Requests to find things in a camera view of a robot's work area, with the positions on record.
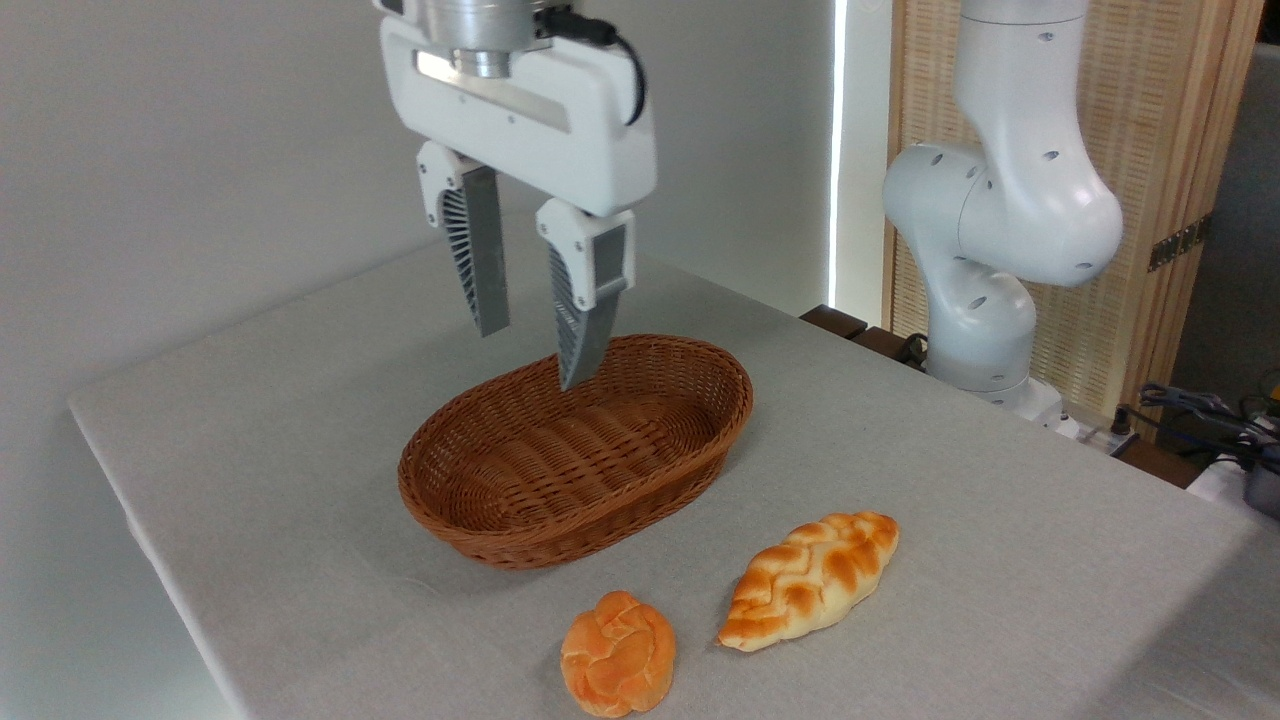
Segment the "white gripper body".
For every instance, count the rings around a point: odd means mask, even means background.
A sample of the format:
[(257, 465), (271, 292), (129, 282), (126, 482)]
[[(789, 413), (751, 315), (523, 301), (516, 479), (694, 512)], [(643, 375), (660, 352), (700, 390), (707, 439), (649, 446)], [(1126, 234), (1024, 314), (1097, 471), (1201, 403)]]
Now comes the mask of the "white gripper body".
[(554, 38), (517, 54), (509, 76), (457, 72), (421, 29), (380, 24), (393, 106), (424, 138), (609, 217), (657, 184), (652, 114), (634, 119), (636, 73), (622, 51)]

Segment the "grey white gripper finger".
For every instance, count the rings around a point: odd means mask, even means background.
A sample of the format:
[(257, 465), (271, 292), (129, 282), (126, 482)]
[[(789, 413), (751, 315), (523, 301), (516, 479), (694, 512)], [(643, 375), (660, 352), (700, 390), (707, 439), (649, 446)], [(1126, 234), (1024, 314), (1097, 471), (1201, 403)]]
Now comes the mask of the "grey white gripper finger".
[(494, 334), (509, 324), (497, 173), (434, 141), (416, 164), (428, 224), (445, 234), (477, 331)]
[(593, 217), (550, 199), (536, 224), (549, 251), (559, 387), (568, 391), (596, 374), (620, 297), (635, 284), (635, 215)]

